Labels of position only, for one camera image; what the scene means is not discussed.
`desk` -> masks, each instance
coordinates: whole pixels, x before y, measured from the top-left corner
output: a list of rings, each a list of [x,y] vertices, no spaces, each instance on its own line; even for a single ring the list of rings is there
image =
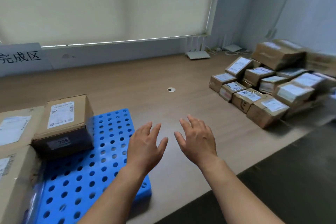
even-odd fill
[[[236,57],[218,54],[191,61],[183,55],[56,70],[0,79],[0,112],[87,94],[95,115],[129,108],[135,128],[162,123],[158,142],[168,137],[162,161],[150,172],[152,198],[147,211],[128,223],[151,224],[210,190],[202,173],[181,152],[174,131],[188,113],[210,125],[217,153],[238,174],[324,124],[334,116],[325,108],[262,130],[208,87]],[[170,93],[167,88],[174,87]]]

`blue perforated plastic mat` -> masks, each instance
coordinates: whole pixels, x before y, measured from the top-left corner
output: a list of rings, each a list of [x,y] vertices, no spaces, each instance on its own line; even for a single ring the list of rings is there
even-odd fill
[[[134,133],[128,109],[94,117],[94,149],[47,163],[36,223],[76,223],[126,165]],[[151,196],[145,177],[135,201]]]

